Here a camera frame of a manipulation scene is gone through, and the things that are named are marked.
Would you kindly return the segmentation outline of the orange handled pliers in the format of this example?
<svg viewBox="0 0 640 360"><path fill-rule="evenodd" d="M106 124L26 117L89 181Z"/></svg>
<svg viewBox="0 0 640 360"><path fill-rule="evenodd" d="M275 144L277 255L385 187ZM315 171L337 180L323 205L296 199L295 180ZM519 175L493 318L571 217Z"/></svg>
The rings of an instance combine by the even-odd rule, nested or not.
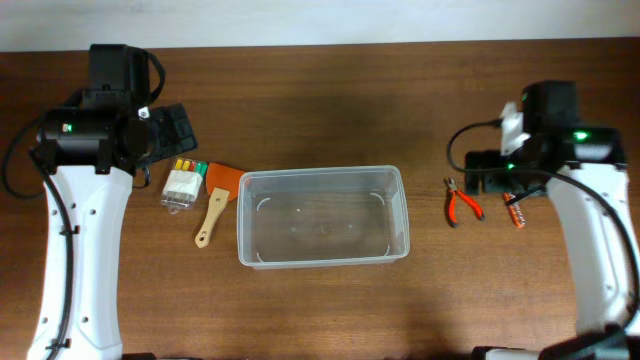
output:
<svg viewBox="0 0 640 360"><path fill-rule="evenodd" d="M452 178L446 177L443 179L443 181L447 186L446 199L444 203L444 215L450 227L456 228L458 226L458 220L455 212L456 201L458 199L460 199L472 210L475 217L479 221L485 220L485 213L483 208L474 199L469 197L464 192L460 191Z"/></svg>

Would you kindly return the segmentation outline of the clear plastic container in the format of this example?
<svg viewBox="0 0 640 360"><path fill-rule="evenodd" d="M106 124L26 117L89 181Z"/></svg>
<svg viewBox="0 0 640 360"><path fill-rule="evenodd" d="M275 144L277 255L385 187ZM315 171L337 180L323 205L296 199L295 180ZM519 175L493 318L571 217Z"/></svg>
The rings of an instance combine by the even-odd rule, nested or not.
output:
<svg viewBox="0 0 640 360"><path fill-rule="evenodd" d="M255 171L239 180L237 249L255 270L393 263L410 252L392 165Z"/></svg>

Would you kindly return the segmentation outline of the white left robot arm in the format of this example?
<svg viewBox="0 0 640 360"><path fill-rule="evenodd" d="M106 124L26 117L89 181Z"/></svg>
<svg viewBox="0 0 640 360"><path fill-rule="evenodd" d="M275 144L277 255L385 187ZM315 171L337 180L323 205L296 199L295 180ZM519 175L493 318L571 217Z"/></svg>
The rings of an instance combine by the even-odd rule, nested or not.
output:
<svg viewBox="0 0 640 360"><path fill-rule="evenodd" d="M119 359L120 243L138 170L197 148L180 104L154 108L157 57L124 44L89 49L89 84L47 111L29 155L43 178L48 240L30 359Z"/></svg>

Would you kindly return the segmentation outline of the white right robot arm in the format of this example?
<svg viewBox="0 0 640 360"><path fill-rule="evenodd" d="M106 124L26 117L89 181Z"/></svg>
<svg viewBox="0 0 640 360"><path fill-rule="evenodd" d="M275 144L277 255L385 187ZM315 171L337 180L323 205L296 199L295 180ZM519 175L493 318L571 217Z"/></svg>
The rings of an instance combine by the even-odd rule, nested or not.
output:
<svg viewBox="0 0 640 360"><path fill-rule="evenodd" d="M508 205L545 195L559 217L576 290L576 334L539 351L478 346L474 359L636 359L639 246L628 205L619 131L586 124L570 81L522 91L489 121L497 150L470 151L460 172L468 194L508 194Z"/></svg>

